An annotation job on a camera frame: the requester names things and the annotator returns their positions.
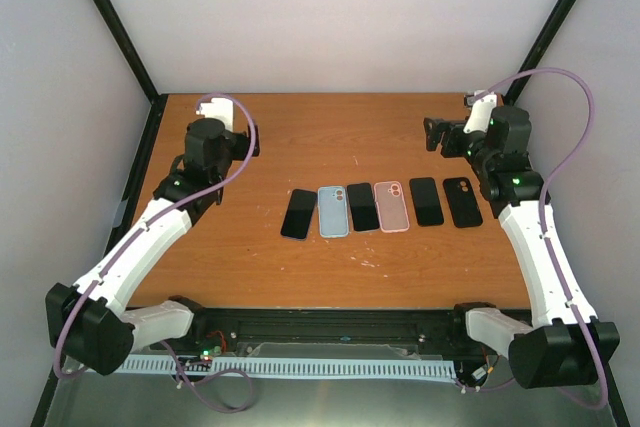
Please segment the pink phone case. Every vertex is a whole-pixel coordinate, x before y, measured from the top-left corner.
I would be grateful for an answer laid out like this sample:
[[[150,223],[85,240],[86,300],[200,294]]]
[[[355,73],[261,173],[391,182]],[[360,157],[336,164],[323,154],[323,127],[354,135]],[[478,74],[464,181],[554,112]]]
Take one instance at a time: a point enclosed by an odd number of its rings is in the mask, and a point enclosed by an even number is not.
[[[373,189],[381,231],[406,232],[409,218],[401,184],[398,181],[377,182]]]

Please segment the black phone case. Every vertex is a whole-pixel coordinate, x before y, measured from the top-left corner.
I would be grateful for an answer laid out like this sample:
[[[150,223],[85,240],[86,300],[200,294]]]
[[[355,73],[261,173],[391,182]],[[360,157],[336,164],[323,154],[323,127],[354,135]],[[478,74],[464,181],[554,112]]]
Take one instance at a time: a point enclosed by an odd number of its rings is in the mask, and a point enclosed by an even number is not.
[[[455,227],[473,228],[482,225],[483,218],[468,178],[444,179],[443,188]]]

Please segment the blue edged smartphone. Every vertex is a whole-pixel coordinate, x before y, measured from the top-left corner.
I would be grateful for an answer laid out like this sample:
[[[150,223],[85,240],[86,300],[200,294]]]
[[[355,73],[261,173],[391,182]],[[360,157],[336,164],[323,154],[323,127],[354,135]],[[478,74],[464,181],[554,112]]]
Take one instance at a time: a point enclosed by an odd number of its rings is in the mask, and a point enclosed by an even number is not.
[[[305,240],[309,233],[316,203],[316,192],[293,189],[280,229],[280,235],[289,239]]]

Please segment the black smartphone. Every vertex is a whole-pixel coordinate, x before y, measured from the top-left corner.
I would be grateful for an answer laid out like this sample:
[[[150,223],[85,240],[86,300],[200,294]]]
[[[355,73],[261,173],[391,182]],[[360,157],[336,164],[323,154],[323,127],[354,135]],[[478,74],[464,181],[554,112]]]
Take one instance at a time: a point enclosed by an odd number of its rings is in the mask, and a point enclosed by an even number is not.
[[[435,180],[431,177],[412,178],[409,187],[418,225],[443,225],[444,215]]]

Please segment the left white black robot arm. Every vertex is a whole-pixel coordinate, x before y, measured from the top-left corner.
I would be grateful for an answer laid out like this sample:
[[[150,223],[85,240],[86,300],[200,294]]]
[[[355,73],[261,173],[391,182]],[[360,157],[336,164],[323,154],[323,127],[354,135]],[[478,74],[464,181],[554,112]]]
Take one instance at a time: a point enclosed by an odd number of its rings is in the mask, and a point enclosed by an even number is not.
[[[212,206],[237,173],[233,162],[246,167],[259,154],[259,130],[228,130],[217,118],[190,123],[184,151],[176,156],[138,221],[88,273],[70,286],[55,284],[46,294],[49,338],[54,371],[65,358],[101,375],[116,371],[128,356],[145,347],[175,339],[186,349],[201,347],[208,325],[196,316],[198,306],[173,297],[159,305],[130,310],[140,283],[167,250]]]

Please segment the silver edged smartphone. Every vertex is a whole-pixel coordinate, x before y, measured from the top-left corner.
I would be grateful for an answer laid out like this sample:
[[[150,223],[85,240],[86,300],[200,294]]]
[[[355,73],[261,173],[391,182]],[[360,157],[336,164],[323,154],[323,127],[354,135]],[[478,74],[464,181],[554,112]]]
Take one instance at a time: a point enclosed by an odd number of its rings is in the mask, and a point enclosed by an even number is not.
[[[371,184],[349,184],[346,190],[353,229],[356,232],[378,230],[380,223]]]

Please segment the light blue phone case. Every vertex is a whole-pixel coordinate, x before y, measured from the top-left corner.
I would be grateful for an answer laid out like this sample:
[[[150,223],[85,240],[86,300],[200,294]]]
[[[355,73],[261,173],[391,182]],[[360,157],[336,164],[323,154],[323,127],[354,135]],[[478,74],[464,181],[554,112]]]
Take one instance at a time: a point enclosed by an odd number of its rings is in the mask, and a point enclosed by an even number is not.
[[[343,238],[349,234],[345,189],[323,186],[318,189],[319,232],[323,238]]]

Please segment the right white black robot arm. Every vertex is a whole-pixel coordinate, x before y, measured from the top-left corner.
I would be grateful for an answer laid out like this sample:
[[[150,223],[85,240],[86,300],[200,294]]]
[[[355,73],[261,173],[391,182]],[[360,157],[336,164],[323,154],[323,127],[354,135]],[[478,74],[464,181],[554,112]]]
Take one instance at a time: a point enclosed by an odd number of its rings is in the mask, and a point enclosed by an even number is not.
[[[529,296],[528,324],[488,303],[457,305],[467,336],[507,359],[523,388],[603,382],[620,336],[614,323],[598,319],[571,271],[552,224],[548,190],[530,163],[528,113],[498,106],[482,122],[472,116],[427,118],[424,129],[427,150],[461,157],[471,166],[511,243]]]

